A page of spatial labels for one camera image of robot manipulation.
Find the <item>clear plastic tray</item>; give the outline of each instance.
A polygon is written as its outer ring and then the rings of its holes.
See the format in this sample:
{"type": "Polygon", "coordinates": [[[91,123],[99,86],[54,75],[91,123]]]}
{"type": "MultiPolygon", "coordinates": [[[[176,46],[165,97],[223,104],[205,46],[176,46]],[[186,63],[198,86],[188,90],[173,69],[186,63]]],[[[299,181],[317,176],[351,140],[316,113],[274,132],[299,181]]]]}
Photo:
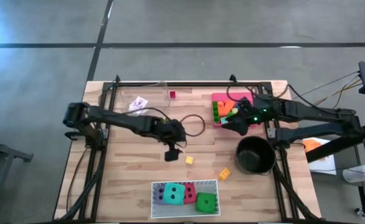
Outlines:
{"type": "Polygon", "coordinates": [[[170,182],[152,182],[152,201],[151,201],[151,218],[177,218],[177,217],[204,217],[221,215],[219,202],[219,187],[217,180],[189,180],[189,181],[170,181],[170,182]],[[198,212],[195,209],[196,204],[190,203],[187,205],[160,205],[155,200],[155,189],[159,185],[165,183],[193,183],[196,193],[204,192],[216,194],[216,210],[213,214],[198,212]]]}
{"type": "MultiPolygon", "coordinates": [[[[153,85],[146,85],[140,87],[123,87],[121,88],[121,99],[123,106],[121,108],[122,113],[128,112],[131,109],[131,104],[141,97],[148,101],[145,107],[152,107],[161,110],[163,113],[168,113],[170,106],[169,88],[166,82],[158,82],[153,85]]],[[[154,110],[146,110],[140,113],[140,115],[152,115],[161,116],[159,112],[154,110]]]]}

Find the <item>teal dice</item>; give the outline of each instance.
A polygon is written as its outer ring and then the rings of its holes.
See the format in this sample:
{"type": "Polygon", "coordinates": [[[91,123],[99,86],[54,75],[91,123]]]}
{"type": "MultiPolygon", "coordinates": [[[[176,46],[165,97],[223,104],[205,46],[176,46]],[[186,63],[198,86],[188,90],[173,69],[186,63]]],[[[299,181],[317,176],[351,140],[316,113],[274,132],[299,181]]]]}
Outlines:
{"type": "Polygon", "coordinates": [[[167,183],[164,186],[163,202],[170,205],[184,205],[185,186],[167,183]]]}
{"type": "Polygon", "coordinates": [[[204,213],[214,213],[216,210],[216,195],[198,193],[196,198],[196,210],[204,213]]]}

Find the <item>green toy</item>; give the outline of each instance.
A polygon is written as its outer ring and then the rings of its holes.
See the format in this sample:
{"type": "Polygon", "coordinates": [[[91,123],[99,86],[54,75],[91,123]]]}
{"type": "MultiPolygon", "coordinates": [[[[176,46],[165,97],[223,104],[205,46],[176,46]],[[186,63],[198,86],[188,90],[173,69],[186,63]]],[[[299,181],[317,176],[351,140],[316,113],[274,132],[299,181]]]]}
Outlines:
{"type": "Polygon", "coordinates": [[[198,193],[196,198],[196,210],[198,212],[214,213],[216,210],[216,195],[198,193]]]}
{"type": "Polygon", "coordinates": [[[164,186],[163,202],[170,205],[184,205],[185,186],[167,183],[164,186]]]}
{"type": "Polygon", "coordinates": [[[213,118],[215,123],[220,123],[220,116],[219,116],[219,108],[217,107],[217,102],[212,102],[213,106],[213,118]]]}

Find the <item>small red object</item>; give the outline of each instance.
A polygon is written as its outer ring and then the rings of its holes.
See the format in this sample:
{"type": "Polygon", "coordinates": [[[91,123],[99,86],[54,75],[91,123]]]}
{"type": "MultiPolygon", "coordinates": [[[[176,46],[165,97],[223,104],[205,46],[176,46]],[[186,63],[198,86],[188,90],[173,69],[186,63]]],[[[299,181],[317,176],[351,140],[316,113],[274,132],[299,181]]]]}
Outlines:
{"type": "Polygon", "coordinates": [[[176,97],[176,92],[170,91],[170,98],[175,99],[175,97],[176,97]]]}
{"type": "Polygon", "coordinates": [[[194,184],[183,184],[185,186],[184,204],[196,202],[196,191],[194,184]]]}

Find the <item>white object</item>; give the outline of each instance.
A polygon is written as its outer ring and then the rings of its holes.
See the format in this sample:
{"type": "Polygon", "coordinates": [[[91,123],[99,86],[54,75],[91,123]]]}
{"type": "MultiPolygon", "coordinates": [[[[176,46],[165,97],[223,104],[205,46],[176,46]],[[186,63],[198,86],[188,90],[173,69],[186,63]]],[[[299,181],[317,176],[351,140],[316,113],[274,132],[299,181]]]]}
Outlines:
{"type": "Polygon", "coordinates": [[[342,175],[343,178],[350,183],[365,181],[365,165],[345,169],[342,175]]]}
{"type": "MultiPolygon", "coordinates": [[[[148,103],[148,100],[138,96],[132,103],[130,103],[130,105],[128,107],[128,111],[142,109],[146,106],[147,103],[148,103]]],[[[140,115],[145,112],[146,112],[146,110],[140,110],[140,111],[135,111],[133,114],[140,115]]]]}
{"type": "MultiPolygon", "coordinates": [[[[321,143],[321,145],[329,142],[329,140],[320,139],[320,138],[306,138],[303,140],[310,140],[310,139],[318,141],[319,143],[321,143]]],[[[336,175],[336,170],[335,170],[336,167],[334,164],[333,155],[330,155],[323,159],[319,159],[317,161],[311,162],[308,164],[308,166],[309,166],[310,170],[315,170],[313,172],[321,172],[324,174],[336,175]]]]}
{"type": "Polygon", "coordinates": [[[189,180],[189,181],[169,181],[169,182],[152,182],[151,187],[152,201],[151,201],[151,218],[177,218],[177,217],[206,217],[206,216],[216,216],[221,215],[220,201],[219,201],[219,187],[217,185],[217,180],[189,180]],[[155,202],[155,188],[161,184],[165,183],[193,183],[195,186],[196,193],[204,192],[216,194],[216,210],[213,214],[202,213],[196,211],[195,203],[190,203],[186,205],[158,205],[155,202]]]}

